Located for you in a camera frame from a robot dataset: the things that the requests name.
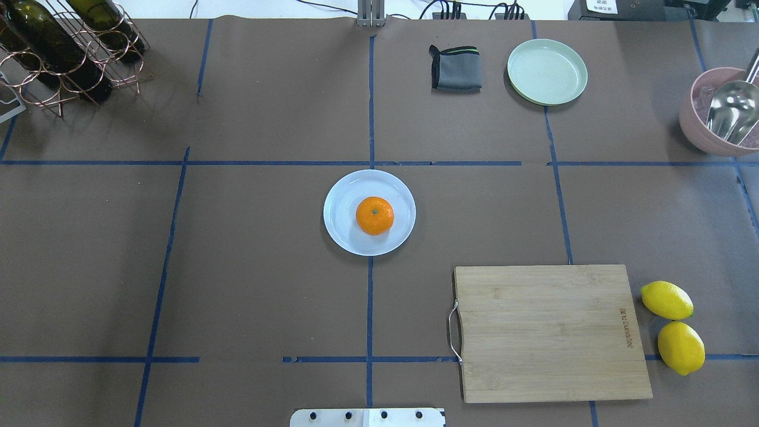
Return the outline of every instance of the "wine bottle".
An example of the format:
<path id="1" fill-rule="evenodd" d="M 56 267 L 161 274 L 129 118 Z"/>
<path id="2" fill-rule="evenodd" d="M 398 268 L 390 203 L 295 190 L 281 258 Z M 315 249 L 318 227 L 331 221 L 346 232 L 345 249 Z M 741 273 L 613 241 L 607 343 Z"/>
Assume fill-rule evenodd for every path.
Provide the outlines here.
<path id="1" fill-rule="evenodd" d="M 83 100 L 91 98 L 102 103 L 108 99 L 113 89 L 111 81 L 45 6 L 34 0 L 0 2 L 4 5 L 5 22 L 42 59 L 46 69 L 66 74 L 76 85 L 69 85 L 70 89 L 84 91 L 79 95 Z"/>
<path id="2" fill-rule="evenodd" d="M 145 44 L 132 27 L 124 22 L 124 16 L 111 0 L 66 0 L 66 2 L 88 27 L 95 31 L 108 31 L 98 35 L 106 48 L 120 52 L 130 47 L 127 38 L 133 43 L 133 47 L 120 58 L 122 62 L 136 62 L 140 59 L 140 55 L 145 53 Z"/>
<path id="3" fill-rule="evenodd" d="M 8 53 L 14 53 L 14 52 L 21 52 L 29 49 L 29 46 L 27 46 L 26 43 L 22 39 L 19 39 L 18 36 L 8 28 L 8 25 L 5 24 L 5 20 L 3 20 L 0 17 L 0 48 L 5 50 Z M 24 68 L 24 70 L 31 71 L 33 73 L 36 73 L 40 69 L 40 63 L 39 59 L 31 54 L 27 55 L 14 55 L 13 59 L 18 62 L 21 67 Z M 54 76 L 52 74 L 45 73 L 44 71 L 40 72 L 37 75 L 37 80 L 39 80 L 42 84 L 47 86 L 52 91 L 57 91 L 58 88 L 61 86 L 61 79 L 58 78 L 58 76 Z"/>

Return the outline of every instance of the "orange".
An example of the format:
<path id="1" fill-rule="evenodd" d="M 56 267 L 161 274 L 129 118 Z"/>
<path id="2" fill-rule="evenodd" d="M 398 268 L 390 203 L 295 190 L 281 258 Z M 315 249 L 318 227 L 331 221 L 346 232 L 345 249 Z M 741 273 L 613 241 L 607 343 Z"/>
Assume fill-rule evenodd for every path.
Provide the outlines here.
<path id="1" fill-rule="evenodd" d="M 365 198 L 356 209 L 358 226 L 372 236 L 378 236 L 392 226 L 395 215 L 387 200 L 376 196 Z"/>

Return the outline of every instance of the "wooden cutting board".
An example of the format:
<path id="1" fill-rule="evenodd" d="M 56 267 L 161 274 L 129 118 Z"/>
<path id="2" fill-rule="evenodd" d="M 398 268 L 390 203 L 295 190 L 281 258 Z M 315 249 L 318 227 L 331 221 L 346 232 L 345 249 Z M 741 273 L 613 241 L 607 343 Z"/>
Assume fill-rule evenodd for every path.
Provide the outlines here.
<path id="1" fill-rule="evenodd" d="M 653 397 L 624 265 L 454 276 L 465 403 Z"/>

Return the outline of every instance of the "plate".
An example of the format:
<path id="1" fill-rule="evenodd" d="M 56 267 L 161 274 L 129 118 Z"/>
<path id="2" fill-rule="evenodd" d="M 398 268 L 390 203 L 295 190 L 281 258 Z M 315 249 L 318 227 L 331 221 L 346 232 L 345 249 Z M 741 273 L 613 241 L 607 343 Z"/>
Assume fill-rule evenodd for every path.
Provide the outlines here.
<path id="1" fill-rule="evenodd" d="M 564 43 L 528 40 L 509 55 L 506 65 L 514 89 L 541 106 L 557 106 L 580 96 L 587 85 L 587 67 Z"/>
<path id="2" fill-rule="evenodd" d="M 356 208 L 365 198 L 377 196 L 392 206 L 395 220 L 390 230 L 379 236 L 361 231 L 356 222 Z M 332 239 L 356 255 L 386 254 L 399 247 L 414 228 L 417 205 L 400 179 L 376 169 L 363 169 L 340 178 L 324 201 L 324 226 Z"/>

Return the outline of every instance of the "metal scoop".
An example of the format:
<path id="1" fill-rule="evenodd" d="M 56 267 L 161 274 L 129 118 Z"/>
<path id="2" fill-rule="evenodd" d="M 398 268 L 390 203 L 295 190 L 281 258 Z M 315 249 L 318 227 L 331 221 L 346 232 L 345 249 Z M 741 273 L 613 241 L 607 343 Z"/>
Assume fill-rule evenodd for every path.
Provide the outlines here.
<path id="1" fill-rule="evenodd" d="M 759 122 L 759 87 L 751 84 L 759 71 L 759 49 L 751 59 L 745 79 L 729 81 L 714 93 L 707 127 L 718 137 L 740 145 Z"/>

